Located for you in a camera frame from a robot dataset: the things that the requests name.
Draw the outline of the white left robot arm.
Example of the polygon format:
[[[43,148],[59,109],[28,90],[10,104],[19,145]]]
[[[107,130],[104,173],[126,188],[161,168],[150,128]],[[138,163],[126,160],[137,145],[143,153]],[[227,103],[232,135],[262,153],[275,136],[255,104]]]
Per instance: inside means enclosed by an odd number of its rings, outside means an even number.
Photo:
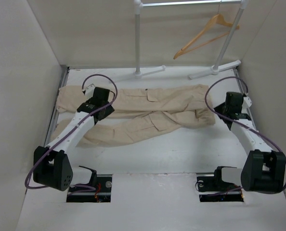
[[[26,187],[33,180],[41,189],[65,191],[69,187],[82,187],[87,192],[95,190],[96,172],[83,166],[72,167],[69,157],[83,136],[114,112],[113,102],[109,100],[112,91],[92,87],[84,93],[88,99],[77,108],[69,124],[47,146],[39,146],[34,151],[34,165],[26,178]]]

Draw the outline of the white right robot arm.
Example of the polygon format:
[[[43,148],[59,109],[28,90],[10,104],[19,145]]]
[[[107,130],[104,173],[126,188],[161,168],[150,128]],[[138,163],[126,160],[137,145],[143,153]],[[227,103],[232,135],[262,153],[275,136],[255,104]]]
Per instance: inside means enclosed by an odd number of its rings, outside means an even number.
[[[280,193],[284,189],[286,156],[274,151],[254,129],[250,116],[242,112],[250,106],[251,100],[246,95],[227,92],[225,101],[214,110],[247,154],[240,173],[242,188],[248,192]]]

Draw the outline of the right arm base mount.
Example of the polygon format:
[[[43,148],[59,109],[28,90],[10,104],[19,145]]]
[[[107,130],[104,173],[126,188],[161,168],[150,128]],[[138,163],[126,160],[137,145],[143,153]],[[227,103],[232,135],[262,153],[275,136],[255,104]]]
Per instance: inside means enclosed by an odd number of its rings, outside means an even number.
[[[224,182],[215,176],[197,176],[195,188],[199,192],[199,201],[244,202],[242,190],[234,183]]]

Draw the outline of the beige cargo trousers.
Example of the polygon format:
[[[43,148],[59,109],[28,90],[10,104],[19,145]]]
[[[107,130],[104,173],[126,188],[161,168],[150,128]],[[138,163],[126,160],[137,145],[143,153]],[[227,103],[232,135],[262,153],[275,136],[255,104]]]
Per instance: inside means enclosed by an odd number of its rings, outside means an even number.
[[[79,141],[80,147],[130,145],[171,133],[179,128],[198,129],[215,124],[207,108],[211,98],[207,85],[175,88],[119,89],[109,119],[123,119],[113,125],[97,123]]]

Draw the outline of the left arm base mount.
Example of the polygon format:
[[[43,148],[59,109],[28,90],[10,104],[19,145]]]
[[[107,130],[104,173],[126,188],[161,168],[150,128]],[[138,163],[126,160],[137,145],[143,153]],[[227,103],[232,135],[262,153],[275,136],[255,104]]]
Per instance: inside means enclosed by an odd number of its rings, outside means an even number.
[[[70,187],[67,203],[110,203],[113,175],[97,175],[89,185]]]

